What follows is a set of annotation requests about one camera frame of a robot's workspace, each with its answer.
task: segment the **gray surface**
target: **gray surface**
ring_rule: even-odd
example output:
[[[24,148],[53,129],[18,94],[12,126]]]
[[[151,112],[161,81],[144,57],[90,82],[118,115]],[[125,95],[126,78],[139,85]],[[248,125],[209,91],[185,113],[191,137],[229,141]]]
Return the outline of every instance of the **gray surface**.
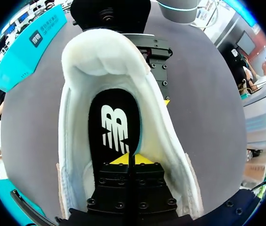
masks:
[[[36,72],[7,95],[2,116],[2,155],[15,186],[47,217],[58,202],[58,110],[64,79],[61,53],[80,32],[68,23],[44,53]],[[242,180],[246,132],[233,77],[213,43],[199,29],[164,19],[158,5],[146,33],[167,38],[168,109],[196,171],[205,212],[232,196]]]

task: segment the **white sneaker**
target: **white sneaker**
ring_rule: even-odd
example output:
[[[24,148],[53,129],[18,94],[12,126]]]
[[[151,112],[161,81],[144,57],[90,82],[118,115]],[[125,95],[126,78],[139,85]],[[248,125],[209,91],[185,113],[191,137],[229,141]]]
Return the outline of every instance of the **white sneaker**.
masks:
[[[97,176],[93,169],[135,150],[161,163],[179,216],[202,216],[195,173],[135,45],[111,30],[89,30],[66,45],[62,66],[58,153],[66,218],[69,208],[87,211]]]

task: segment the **exhibition booth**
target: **exhibition booth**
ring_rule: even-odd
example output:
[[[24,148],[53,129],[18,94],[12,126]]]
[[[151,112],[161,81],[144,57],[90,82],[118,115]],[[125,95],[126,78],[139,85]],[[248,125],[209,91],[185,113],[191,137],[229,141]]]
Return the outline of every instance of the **exhibition booth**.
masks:
[[[55,6],[23,30],[0,61],[1,90],[10,91],[35,71],[45,49],[65,23],[62,7]]]

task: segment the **shoe insole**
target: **shoe insole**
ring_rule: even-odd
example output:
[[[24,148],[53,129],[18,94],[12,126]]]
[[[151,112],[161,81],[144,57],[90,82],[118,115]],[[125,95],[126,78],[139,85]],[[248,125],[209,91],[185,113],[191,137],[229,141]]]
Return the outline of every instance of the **shoe insole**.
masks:
[[[141,119],[134,97],[123,89],[107,89],[98,93],[90,106],[88,132],[97,185],[98,171],[104,163],[138,148]]]

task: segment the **monitor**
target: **monitor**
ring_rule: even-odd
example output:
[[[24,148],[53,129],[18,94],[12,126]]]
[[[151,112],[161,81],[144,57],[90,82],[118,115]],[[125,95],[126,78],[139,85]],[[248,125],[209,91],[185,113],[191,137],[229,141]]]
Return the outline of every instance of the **monitor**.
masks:
[[[15,23],[11,24],[11,25],[8,27],[8,29],[5,31],[5,34],[10,34],[10,33],[12,33],[12,32],[15,30],[15,28],[16,28],[16,24],[15,24]]]
[[[28,16],[29,16],[29,15],[28,15],[28,12],[24,13],[23,15],[21,15],[21,16],[18,18],[19,22],[20,22],[20,23],[23,22]]]
[[[250,36],[243,31],[241,38],[237,42],[237,46],[249,55],[256,47]]]

